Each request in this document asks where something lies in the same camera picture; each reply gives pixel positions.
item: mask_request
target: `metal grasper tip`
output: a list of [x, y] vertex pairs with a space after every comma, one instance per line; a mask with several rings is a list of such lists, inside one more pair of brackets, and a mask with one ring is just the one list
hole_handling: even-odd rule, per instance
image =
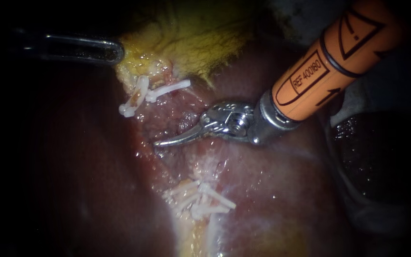
[[241, 102], [222, 102], [204, 112], [199, 123], [176, 137], [153, 143], [155, 147], [183, 145], [212, 136], [248, 142], [247, 130], [253, 123], [253, 107]]
[[178, 146], [188, 142], [191, 142], [197, 138], [201, 137], [201, 131], [203, 130], [201, 124], [197, 124], [196, 126], [192, 127], [187, 132], [180, 134], [173, 138], [168, 138], [166, 140], [161, 140], [153, 143], [156, 147], [167, 147], [167, 146]]

